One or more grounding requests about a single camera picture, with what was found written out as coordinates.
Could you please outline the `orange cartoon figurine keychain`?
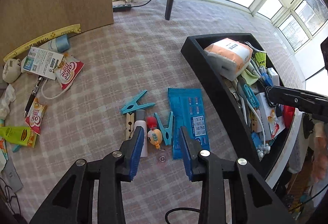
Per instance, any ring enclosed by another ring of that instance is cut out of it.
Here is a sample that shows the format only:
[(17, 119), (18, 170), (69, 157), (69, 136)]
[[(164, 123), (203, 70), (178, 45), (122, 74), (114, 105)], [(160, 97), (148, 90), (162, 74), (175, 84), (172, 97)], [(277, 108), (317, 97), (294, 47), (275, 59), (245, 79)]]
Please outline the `orange cartoon figurine keychain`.
[(156, 149), (161, 149), (161, 143), (163, 140), (162, 132), (157, 127), (157, 120), (153, 116), (149, 116), (146, 118), (146, 124), (148, 127), (147, 139), (151, 145), (153, 145)]

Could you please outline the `green yellow tube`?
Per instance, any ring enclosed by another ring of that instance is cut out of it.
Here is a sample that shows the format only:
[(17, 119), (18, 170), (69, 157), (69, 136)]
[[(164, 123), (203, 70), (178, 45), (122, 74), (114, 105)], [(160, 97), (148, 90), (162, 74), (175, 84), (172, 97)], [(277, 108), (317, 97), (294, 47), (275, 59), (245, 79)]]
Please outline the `green yellow tube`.
[(36, 133), (29, 126), (0, 127), (0, 136), (9, 143), (34, 148)]

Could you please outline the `white bottle blue cap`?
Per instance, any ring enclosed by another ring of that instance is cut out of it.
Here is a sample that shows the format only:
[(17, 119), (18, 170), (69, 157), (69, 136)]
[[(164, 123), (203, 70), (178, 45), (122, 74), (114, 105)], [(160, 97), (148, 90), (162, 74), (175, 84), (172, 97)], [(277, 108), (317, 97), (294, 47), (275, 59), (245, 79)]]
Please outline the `white bottle blue cap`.
[(71, 48), (71, 45), (69, 43), (68, 35), (64, 34), (42, 44), (39, 46), (39, 48), (58, 53), (64, 53)]

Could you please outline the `black pen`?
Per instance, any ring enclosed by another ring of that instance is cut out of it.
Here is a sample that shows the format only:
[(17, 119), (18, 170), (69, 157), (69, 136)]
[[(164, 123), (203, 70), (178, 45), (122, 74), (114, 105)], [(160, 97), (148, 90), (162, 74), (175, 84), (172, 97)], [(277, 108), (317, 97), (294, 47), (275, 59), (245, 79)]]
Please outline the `black pen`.
[(34, 102), (34, 99), (36, 98), (37, 92), (38, 92), (38, 90), (40, 88), (40, 85), (41, 85), (41, 83), (42, 83), (43, 80), (44, 80), (44, 77), (42, 77), (42, 76), (39, 76), (38, 77), (38, 80), (37, 80), (36, 84), (33, 87), (33, 90), (32, 90), (32, 92), (30, 94), (30, 97), (29, 97), (28, 102), (26, 104), (26, 107), (24, 109), (24, 117), (27, 117), (27, 115), (28, 115), (28, 113), (30, 111), (30, 108), (31, 108), (31, 106), (32, 106), (32, 104)]

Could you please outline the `teal plastic clothespin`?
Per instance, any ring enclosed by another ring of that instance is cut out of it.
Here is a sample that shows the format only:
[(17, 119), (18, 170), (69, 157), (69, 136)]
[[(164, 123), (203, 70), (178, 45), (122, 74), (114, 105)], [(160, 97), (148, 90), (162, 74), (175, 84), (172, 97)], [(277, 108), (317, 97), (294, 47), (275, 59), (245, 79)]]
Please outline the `teal plastic clothespin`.
[(131, 101), (129, 101), (124, 107), (121, 109), (121, 114), (133, 113), (137, 110), (144, 110), (150, 107), (155, 106), (154, 102), (139, 104), (138, 101), (146, 94), (147, 90), (141, 91), (137, 94)]
[(171, 146), (173, 142), (173, 112), (170, 111), (167, 125), (163, 126), (158, 113), (154, 113), (154, 117), (157, 120), (159, 130), (162, 133), (162, 137), (166, 146)]

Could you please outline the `grey card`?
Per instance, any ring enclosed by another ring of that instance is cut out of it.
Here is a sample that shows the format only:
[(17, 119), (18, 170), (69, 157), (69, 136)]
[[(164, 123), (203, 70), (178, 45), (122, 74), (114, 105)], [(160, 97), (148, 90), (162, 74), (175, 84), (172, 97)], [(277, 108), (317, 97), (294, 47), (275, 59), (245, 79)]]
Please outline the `grey card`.
[(23, 188), (23, 184), (16, 172), (14, 163), (12, 159), (8, 159), (6, 162), (6, 165), (3, 169), (3, 172), (5, 174), (5, 177), (7, 179), (7, 184), (11, 189), (13, 190), (14, 193), (18, 192)]

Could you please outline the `wooden clothespin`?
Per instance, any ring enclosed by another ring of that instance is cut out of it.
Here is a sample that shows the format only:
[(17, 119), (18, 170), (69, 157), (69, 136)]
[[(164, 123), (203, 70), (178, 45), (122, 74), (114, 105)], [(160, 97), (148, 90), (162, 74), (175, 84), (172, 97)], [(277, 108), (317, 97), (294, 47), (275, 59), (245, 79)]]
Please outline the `wooden clothespin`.
[(134, 132), (134, 113), (126, 114), (125, 140), (129, 140)]

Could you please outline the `black storage tray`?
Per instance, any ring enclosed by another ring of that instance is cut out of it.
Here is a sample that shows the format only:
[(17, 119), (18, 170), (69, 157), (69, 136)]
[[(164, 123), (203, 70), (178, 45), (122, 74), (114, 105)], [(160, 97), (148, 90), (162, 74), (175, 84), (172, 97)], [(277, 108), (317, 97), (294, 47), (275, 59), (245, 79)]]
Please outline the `black storage tray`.
[(246, 122), (241, 110), (237, 107), (235, 98), (223, 82), (223, 77), (214, 70), (204, 52), (204, 49), (213, 42), (224, 38), (239, 42), (247, 41), (256, 49), (263, 49), (250, 33), (225, 33), (189, 36), (183, 44), (181, 53), (209, 96), (237, 156), (249, 160), (259, 174), (264, 179), (268, 179), (270, 172), (273, 172), (273, 168), (282, 154), (290, 130), (284, 129), (277, 136), (273, 143), (273, 149), (260, 161), (251, 139), (250, 129), (246, 127)]

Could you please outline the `green mesh shuttlecock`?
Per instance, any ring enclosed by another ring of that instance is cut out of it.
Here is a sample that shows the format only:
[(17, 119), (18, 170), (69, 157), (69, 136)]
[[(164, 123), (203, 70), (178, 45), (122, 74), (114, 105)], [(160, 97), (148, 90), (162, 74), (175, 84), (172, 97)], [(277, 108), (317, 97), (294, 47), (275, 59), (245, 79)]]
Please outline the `green mesh shuttlecock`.
[(266, 57), (267, 54), (265, 52), (255, 52), (255, 61), (258, 66), (266, 67)]

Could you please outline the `white printed instruction card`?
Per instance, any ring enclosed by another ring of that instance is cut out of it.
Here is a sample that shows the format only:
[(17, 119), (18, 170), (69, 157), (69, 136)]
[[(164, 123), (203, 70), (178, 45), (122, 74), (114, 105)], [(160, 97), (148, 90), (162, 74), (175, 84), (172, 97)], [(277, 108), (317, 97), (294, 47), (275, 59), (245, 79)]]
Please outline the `white printed instruction card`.
[(26, 72), (55, 80), (55, 69), (63, 57), (63, 54), (57, 52), (31, 47), (23, 63), (23, 68)]

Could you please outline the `long yellow paper packet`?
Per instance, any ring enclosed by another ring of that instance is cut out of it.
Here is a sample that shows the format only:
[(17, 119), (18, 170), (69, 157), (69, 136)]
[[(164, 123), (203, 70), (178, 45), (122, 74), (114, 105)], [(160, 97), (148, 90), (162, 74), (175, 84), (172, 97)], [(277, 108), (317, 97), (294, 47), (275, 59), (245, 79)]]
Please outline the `long yellow paper packet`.
[(8, 55), (6, 55), (3, 58), (3, 61), (6, 62), (7, 60), (9, 60), (11, 58), (17, 57), (18, 55), (29, 50), (31, 47), (40, 46), (52, 39), (58, 38), (65, 34), (71, 34), (71, 33), (80, 34), (81, 33), (81, 24), (73, 24), (73, 25), (69, 25), (67, 27), (62, 27), (55, 31), (51, 31), (49, 33), (41, 35), (29, 42), (26, 42), (25, 44), (21, 45), (20, 47), (16, 48), (15, 50), (11, 51)]

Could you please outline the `small coffee mate sachet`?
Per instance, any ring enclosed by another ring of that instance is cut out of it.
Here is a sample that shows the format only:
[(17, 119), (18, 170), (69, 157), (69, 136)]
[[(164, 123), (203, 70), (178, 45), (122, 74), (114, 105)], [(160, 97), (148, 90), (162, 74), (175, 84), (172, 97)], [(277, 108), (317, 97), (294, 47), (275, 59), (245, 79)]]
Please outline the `small coffee mate sachet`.
[(35, 97), (27, 117), (25, 118), (26, 124), (28, 124), (31, 130), (37, 135), (41, 134), (41, 124), (46, 110), (47, 106), (39, 103), (39, 99)]

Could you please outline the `light green cleaning cloth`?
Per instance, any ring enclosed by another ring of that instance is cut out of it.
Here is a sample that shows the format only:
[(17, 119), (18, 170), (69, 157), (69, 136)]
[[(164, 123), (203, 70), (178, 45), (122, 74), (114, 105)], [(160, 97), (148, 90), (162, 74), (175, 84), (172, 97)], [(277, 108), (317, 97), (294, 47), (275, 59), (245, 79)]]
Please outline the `light green cleaning cloth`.
[(241, 76), (245, 79), (248, 86), (255, 84), (259, 80), (259, 77), (253, 75), (250, 71), (248, 71), (248, 69), (244, 69), (244, 71), (241, 73)]

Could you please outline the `checkered pink tablecloth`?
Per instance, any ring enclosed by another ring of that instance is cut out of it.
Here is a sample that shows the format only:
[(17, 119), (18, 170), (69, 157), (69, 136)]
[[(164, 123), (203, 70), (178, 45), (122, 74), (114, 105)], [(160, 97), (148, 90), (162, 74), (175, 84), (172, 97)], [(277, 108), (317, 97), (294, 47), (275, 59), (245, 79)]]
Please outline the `checkered pink tablecloth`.
[[(23, 188), (17, 192), (21, 214), (29, 222), (60, 178), (79, 158), (99, 160), (118, 150), (126, 118), (121, 108), (142, 90), (140, 103), (155, 102), (164, 125), (170, 110), (168, 88), (202, 88), (181, 54), (188, 36), (251, 33), (267, 51), (285, 86), (304, 87), (304, 78), (278, 30), (267, 20), (228, 6), (195, 0), (174, 2), (171, 20), (165, 0), (130, 12), (114, 13), (114, 24), (70, 38), (72, 55), (84, 67), (58, 99), (43, 101), (47, 110), (35, 148), (12, 153)], [(236, 160), (228, 134), (202, 88), (211, 150)], [(131, 183), (122, 183), (126, 223), (165, 223), (175, 207), (199, 208), (201, 185), (188, 180), (183, 162), (148, 147)]]

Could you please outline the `orange white tissue pack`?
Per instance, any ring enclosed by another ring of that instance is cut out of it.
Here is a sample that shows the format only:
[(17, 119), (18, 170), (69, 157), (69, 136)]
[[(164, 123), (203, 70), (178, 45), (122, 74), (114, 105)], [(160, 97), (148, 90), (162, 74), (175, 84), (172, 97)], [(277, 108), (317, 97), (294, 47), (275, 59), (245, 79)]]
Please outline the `orange white tissue pack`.
[(229, 81), (248, 67), (253, 53), (249, 46), (229, 38), (212, 43), (204, 51), (214, 69)]

